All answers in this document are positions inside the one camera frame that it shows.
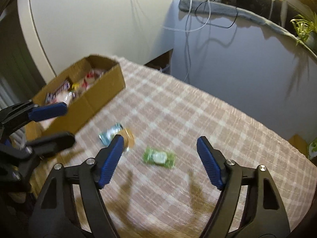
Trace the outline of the green candy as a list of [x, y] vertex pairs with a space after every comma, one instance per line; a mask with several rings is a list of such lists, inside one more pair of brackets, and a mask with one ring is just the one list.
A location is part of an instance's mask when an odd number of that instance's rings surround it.
[[176, 155], [174, 152], [164, 151], [153, 147], [147, 147], [142, 156], [145, 164], [158, 165], [168, 169], [172, 169], [175, 166]]

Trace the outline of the packaged toast bread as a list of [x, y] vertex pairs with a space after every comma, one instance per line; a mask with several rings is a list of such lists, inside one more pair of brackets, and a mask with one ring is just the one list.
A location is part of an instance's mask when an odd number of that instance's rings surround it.
[[69, 105], [73, 99], [73, 92], [68, 90], [63, 90], [55, 96], [55, 101], [57, 103], [65, 103]]

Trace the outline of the snickers bar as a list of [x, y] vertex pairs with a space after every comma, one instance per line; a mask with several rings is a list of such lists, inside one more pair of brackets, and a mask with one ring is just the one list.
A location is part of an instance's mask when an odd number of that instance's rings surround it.
[[70, 91], [72, 84], [71, 79], [67, 77], [53, 92], [46, 93], [45, 104], [51, 104], [59, 93]]

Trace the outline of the teal snack packet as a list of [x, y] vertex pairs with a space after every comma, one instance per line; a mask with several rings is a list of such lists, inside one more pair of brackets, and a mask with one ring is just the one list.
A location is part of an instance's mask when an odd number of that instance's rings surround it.
[[123, 129], [120, 123], [115, 123], [113, 126], [108, 128], [106, 131], [99, 135], [99, 139], [103, 146], [108, 147], [112, 139]]

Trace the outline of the brown jelly cup snack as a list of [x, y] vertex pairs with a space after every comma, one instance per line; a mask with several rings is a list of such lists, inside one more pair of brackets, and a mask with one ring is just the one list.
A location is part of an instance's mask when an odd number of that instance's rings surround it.
[[124, 138], [124, 151], [128, 152], [135, 145], [134, 135], [129, 128], [121, 130], [120, 135]]

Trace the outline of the brown cardboard box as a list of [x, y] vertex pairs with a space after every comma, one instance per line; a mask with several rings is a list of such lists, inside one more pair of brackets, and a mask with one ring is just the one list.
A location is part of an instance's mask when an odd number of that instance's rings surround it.
[[25, 126], [27, 141], [64, 131], [76, 134], [125, 88], [125, 80], [118, 61], [101, 55], [89, 55], [52, 79], [33, 97], [33, 102], [43, 106], [46, 95], [56, 91], [63, 81], [70, 79], [72, 83], [83, 83], [83, 80], [88, 78], [88, 74], [95, 70], [102, 70], [104, 73], [94, 82], [87, 80], [88, 89], [80, 90], [79, 95], [67, 106], [67, 114], [54, 118], [47, 128], [34, 121]]

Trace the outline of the red dates bag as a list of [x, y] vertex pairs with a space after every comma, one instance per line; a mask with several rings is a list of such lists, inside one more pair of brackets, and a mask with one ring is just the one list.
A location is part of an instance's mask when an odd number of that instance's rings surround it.
[[84, 84], [86, 87], [94, 84], [94, 82], [101, 78], [106, 71], [103, 69], [94, 68], [89, 71], [84, 77]]

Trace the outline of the plaid pink table cloth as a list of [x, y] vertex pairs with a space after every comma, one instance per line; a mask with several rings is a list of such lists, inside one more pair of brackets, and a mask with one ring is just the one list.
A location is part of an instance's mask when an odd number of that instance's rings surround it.
[[[291, 228], [309, 210], [316, 166], [272, 130], [224, 101], [157, 70], [118, 58], [126, 87], [77, 134], [72, 149], [42, 162], [31, 178], [38, 194], [56, 163], [78, 165], [102, 148], [101, 132], [129, 128], [134, 147], [122, 154], [101, 195], [121, 237], [199, 237], [220, 191], [197, 154], [200, 136], [241, 166], [264, 164]], [[147, 147], [174, 152], [172, 169], [145, 164]]]

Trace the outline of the green cartoon box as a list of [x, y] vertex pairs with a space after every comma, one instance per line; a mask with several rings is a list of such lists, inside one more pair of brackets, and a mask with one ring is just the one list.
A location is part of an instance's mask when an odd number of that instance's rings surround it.
[[314, 159], [317, 156], [317, 138], [315, 138], [308, 146], [307, 146], [307, 158], [309, 160]]

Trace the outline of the grey sill cloth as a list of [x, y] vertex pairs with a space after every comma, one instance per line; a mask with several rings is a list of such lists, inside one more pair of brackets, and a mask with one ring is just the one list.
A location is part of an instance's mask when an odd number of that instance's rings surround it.
[[251, 11], [233, 7], [231, 5], [226, 5], [223, 3], [218, 2], [210, 2], [210, 4], [207, 4], [207, 1], [198, 1], [193, 0], [192, 1], [192, 13], [197, 15], [209, 15], [211, 16], [228, 16], [228, 17], [240, 17], [242, 19], [248, 20], [250, 22], [253, 22], [257, 25], [266, 26], [270, 28], [271, 30], [275, 31], [278, 34], [289, 36], [290, 38], [297, 41], [297, 37], [291, 34], [289, 31], [284, 29], [283, 27], [277, 25], [276, 23], [259, 16], [258, 14], [255, 14]]

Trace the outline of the potted spider plant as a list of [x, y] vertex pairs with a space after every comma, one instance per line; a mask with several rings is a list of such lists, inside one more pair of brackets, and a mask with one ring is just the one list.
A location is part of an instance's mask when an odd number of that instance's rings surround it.
[[309, 17], [298, 14], [290, 22], [297, 34], [296, 45], [306, 45], [316, 53], [316, 13]]

